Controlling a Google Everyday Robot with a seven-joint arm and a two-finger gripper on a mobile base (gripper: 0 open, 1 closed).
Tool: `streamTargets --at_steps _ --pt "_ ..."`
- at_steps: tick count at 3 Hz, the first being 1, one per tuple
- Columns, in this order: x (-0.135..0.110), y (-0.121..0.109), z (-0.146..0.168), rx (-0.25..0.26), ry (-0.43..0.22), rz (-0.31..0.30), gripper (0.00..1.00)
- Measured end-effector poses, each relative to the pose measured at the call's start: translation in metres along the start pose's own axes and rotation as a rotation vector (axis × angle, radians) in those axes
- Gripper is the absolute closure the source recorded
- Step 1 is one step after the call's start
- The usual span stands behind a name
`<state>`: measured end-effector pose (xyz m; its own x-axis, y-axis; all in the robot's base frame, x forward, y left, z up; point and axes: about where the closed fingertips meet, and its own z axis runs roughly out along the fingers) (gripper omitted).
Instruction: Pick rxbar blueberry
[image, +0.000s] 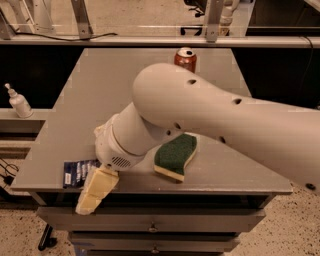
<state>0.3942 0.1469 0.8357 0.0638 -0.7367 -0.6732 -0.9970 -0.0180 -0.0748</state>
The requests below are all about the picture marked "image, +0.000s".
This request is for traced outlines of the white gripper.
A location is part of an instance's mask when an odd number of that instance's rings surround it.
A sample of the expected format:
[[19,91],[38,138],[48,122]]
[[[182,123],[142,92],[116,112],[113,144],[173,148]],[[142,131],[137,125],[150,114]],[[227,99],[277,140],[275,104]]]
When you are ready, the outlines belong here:
[[117,171],[129,170],[145,157],[127,152],[118,143],[113,129],[117,117],[117,114],[113,115],[105,124],[94,129],[96,157],[105,167],[90,169],[76,206],[76,213],[79,215],[89,215],[96,210],[117,185]]

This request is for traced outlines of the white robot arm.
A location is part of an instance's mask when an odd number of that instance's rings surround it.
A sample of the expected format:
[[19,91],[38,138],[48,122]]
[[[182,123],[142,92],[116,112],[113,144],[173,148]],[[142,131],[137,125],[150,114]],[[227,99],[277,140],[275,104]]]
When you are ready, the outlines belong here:
[[227,146],[320,194],[320,111],[240,96],[173,64],[153,64],[133,82],[132,103],[95,130],[101,165],[89,171],[76,211],[89,215],[119,172],[184,132]]

